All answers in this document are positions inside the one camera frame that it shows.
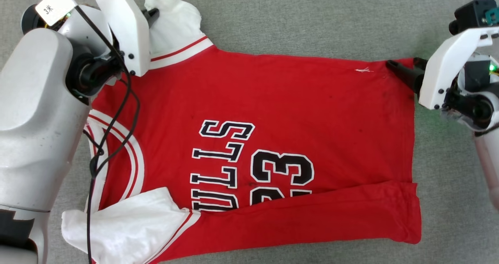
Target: cable tag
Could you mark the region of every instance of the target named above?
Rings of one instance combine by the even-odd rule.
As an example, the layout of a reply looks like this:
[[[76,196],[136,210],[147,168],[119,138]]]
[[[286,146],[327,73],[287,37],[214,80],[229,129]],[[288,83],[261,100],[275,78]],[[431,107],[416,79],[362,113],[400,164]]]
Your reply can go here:
[[[43,0],[35,10],[48,26],[52,26],[77,5],[75,0]]]

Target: basketball jersey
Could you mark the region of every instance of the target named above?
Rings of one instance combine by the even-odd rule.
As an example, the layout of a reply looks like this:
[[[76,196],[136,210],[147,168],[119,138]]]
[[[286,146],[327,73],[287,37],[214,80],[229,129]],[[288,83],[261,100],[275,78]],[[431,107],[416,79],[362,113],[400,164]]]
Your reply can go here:
[[[385,62],[226,52],[199,30],[192,5],[146,0],[146,7],[158,8],[160,19],[151,29],[151,70],[132,77],[137,127],[97,177],[92,226],[119,207],[140,216],[148,202],[139,197],[159,189],[176,218],[141,235],[154,243],[142,258],[121,240],[126,249],[114,252],[125,254],[121,261],[350,239],[419,242],[414,94]],[[125,92],[122,83],[107,86],[93,102],[86,129],[95,141]],[[100,161],[127,136],[136,108],[130,98]],[[80,223],[66,216],[66,235],[73,226],[85,238],[82,214]],[[130,222],[157,222],[148,218]]]

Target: wire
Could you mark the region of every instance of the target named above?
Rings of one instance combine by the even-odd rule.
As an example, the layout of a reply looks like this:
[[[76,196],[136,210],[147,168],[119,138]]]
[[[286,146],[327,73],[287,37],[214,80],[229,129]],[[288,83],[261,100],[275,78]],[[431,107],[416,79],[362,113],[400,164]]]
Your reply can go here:
[[[106,46],[111,50],[111,53],[116,56],[120,67],[123,69],[125,72],[125,76],[127,78],[127,81],[121,80],[122,83],[124,83],[127,86],[127,90],[125,93],[125,96],[123,97],[123,102],[120,104],[118,111],[116,112],[115,116],[112,118],[111,122],[109,123],[109,126],[107,127],[102,140],[99,144],[95,142],[93,139],[91,139],[92,144],[94,144],[97,147],[97,154],[90,160],[90,173],[92,175],[92,179],[90,181],[90,188],[89,188],[89,194],[88,194],[88,208],[87,208],[87,253],[88,253],[88,262],[89,264],[92,264],[92,251],[91,251],[91,245],[90,245],[90,212],[91,212],[91,206],[92,206],[92,197],[93,197],[93,190],[95,186],[95,179],[99,172],[102,170],[102,168],[105,166],[106,163],[108,163],[114,156],[118,154],[118,152],[128,143],[130,138],[132,137],[133,132],[135,131],[135,127],[137,125],[137,120],[139,116],[139,111],[140,111],[140,101],[137,95],[132,91],[132,78],[130,75],[130,72],[126,68],[125,62],[122,59],[121,54],[118,52],[118,50],[107,40],[107,38],[103,35],[103,33],[95,26],[95,24],[89,19],[89,17],[83,12],[83,10],[80,8],[80,6],[76,6],[75,10],[82,16],[83,20],[92,28],[95,33],[100,37],[100,39],[106,44]],[[121,112],[123,111],[128,98],[130,97],[130,94],[132,94],[137,101],[137,109],[135,111],[135,116],[132,124],[132,128],[130,129],[130,133],[126,136],[125,140],[121,143],[120,147],[116,151],[114,151],[113,154],[111,154],[109,157],[107,157],[100,166],[97,166],[98,163],[98,158],[104,154],[102,147],[105,144],[107,140],[107,136],[109,136],[109,133],[111,132],[111,129],[113,128],[114,124],[118,120],[118,117],[120,116]],[[91,138],[90,134],[86,131],[83,132],[88,138]]]

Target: red jersey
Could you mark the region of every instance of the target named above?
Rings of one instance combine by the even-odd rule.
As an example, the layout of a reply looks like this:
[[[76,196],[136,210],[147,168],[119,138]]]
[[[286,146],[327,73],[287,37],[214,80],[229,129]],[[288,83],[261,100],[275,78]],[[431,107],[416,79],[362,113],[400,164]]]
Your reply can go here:
[[[132,77],[141,102],[134,136],[98,176],[94,194],[106,209],[166,187],[186,209],[148,262],[292,243],[421,239],[411,174],[414,94],[385,62],[230,53],[203,36],[151,64],[156,69]],[[94,101],[87,129],[96,141],[125,92],[121,83],[107,86]],[[135,110],[130,98],[106,150],[128,134]]]

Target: gray background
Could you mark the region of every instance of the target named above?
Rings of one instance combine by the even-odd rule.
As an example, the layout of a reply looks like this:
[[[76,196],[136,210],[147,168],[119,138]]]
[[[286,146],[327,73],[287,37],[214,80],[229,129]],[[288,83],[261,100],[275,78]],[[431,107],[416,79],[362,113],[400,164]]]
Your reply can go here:
[[[21,14],[39,1],[0,0],[1,66],[21,38]],[[429,58],[449,37],[454,10],[471,0],[184,1],[198,7],[203,31],[223,50],[384,60]],[[143,6],[144,0],[136,2]],[[499,215],[488,201],[471,133],[419,106],[415,121],[413,173],[423,216],[418,245],[385,239],[337,241],[216,253],[172,263],[499,263]],[[84,207],[88,161],[83,141],[52,212],[49,263],[85,263],[86,255],[60,236],[60,216],[64,210]]]

